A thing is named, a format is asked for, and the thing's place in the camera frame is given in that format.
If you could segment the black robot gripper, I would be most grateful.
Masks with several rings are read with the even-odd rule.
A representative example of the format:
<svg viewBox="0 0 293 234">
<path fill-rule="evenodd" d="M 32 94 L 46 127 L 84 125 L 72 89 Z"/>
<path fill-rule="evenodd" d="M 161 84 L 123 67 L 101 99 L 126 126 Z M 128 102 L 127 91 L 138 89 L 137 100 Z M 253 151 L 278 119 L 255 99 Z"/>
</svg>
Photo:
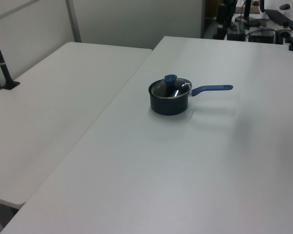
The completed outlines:
<svg viewBox="0 0 293 234">
<path fill-rule="evenodd" d="M 226 33 L 231 29 L 231 19 L 235 13 L 235 1 L 234 0 L 222 0 L 218 5 L 216 22 L 218 23 L 218 35 L 224 37 L 224 26 L 225 24 Z"/>
</svg>

